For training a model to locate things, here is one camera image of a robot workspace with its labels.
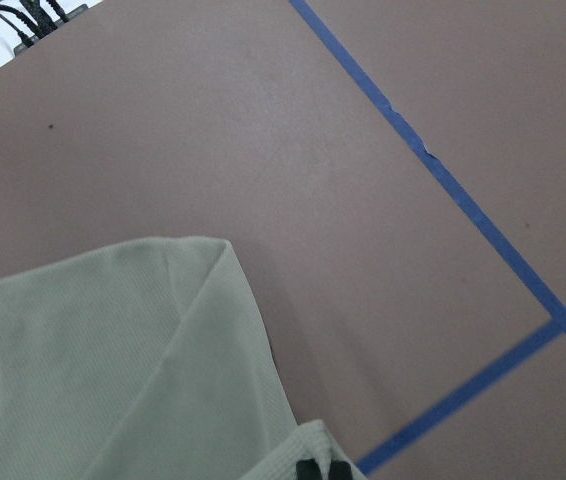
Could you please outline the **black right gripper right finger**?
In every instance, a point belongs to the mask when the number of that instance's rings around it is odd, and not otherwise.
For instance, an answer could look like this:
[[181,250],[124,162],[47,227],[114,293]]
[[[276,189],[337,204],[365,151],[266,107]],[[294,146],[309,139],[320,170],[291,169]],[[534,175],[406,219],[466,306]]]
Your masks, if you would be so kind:
[[352,480],[351,465],[344,460],[332,460],[329,466],[328,480]]

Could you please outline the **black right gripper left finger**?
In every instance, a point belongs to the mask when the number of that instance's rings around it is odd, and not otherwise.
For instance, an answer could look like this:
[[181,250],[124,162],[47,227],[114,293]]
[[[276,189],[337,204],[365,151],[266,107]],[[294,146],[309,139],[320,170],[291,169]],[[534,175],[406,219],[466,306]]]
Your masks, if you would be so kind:
[[299,460],[296,463],[297,480],[321,480],[321,471],[315,460]]

